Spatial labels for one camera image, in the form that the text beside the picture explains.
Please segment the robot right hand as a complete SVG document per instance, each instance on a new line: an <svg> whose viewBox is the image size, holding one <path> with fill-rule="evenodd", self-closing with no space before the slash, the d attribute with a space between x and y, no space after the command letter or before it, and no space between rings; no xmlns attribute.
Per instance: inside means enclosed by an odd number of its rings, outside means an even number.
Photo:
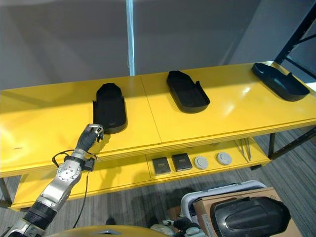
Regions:
<svg viewBox="0 0 316 237"><path fill-rule="evenodd" d="M178 231L175 232L172 236L173 237L184 237L185 234L188 235L195 235L199 233L200 226L196 223L193 223L189 218L183 217L177 220L163 220L162 224L165 226L172 227L173 229L177 229Z"/></svg>

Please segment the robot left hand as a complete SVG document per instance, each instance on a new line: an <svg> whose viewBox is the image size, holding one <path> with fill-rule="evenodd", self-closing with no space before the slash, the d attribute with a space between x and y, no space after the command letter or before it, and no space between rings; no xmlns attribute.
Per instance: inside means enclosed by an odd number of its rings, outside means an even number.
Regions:
<svg viewBox="0 0 316 237"><path fill-rule="evenodd" d="M104 128L100 124L88 124L80 135L76 149L87 152L93 144L103 139Z"/></svg>

